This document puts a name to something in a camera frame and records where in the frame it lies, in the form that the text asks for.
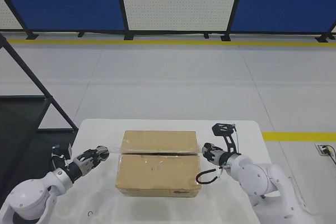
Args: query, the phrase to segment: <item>box lid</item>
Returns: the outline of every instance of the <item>box lid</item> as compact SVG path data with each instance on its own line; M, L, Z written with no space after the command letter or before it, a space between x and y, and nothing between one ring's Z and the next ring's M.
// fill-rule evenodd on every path
M198 153L193 131L126 130L121 153Z
M119 189L200 189L199 156L121 155Z

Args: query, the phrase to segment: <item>electrical outlet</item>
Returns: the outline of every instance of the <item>electrical outlet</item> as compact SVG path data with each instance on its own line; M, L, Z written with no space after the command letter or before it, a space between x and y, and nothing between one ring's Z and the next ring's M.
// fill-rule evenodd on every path
M327 153L324 153L324 146L326 146L325 144L315 144L316 149L318 150L320 156L329 156ZM331 151L331 149L329 147L327 147L327 149L331 152L331 156L334 156L334 153Z

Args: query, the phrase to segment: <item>yellow floor line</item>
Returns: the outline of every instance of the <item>yellow floor line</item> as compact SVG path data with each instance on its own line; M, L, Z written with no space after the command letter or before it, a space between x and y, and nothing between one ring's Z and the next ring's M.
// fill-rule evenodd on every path
M336 47L336 43L264 42L264 41L201 41L201 40L8 40L11 44L77 44L77 45L225 45L225 46L292 46Z
M263 132L266 142L336 142L336 132Z

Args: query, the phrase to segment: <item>blue panel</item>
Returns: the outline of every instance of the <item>blue panel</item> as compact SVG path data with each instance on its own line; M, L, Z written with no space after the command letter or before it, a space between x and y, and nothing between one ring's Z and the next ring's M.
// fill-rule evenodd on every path
M29 29L124 30L118 0L11 0Z
M232 31L326 32L336 0L239 0Z

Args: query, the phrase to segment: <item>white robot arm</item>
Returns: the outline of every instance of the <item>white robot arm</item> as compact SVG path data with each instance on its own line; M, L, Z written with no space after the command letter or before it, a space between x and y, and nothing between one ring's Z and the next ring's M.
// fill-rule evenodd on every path
M295 193L290 179L281 168L272 164L254 164L251 158L236 152L234 140L231 135L235 125L216 124L213 126L215 136L223 136L228 151L216 147L211 143L204 144L203 156L211 163L217 165L236 181L247 193L251 206L261 224L313 224L313 216L302 209L304 205ZM268 197L266 194L279 191L280 196Z
M75 157L70 164L47 173L44 178L20 183L7 196L0 210L0 224L12 224L15 212L25 220L49 223L57 197L65 194L78 178L88 174L108 156L108 149L98 146Z

